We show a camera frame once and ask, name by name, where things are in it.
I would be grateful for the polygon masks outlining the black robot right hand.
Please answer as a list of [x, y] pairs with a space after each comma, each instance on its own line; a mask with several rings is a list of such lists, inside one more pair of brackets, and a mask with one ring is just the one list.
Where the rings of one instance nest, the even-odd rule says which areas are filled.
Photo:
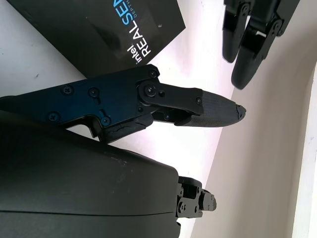
[[246, 109], [149, 64], [0, 100], [3, 238], [177, 238], [216, 209], [202, 184], [111, 145], [155, 121], [224, 127]]

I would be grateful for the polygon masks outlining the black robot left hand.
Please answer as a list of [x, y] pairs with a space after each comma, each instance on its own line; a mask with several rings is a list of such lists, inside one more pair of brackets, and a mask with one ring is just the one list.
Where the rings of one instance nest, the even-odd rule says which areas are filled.
[[226, 0], [222, 55], [234, 63], [232, 84], [244, 89], [276, 37], [285, 32], [297, 0]]

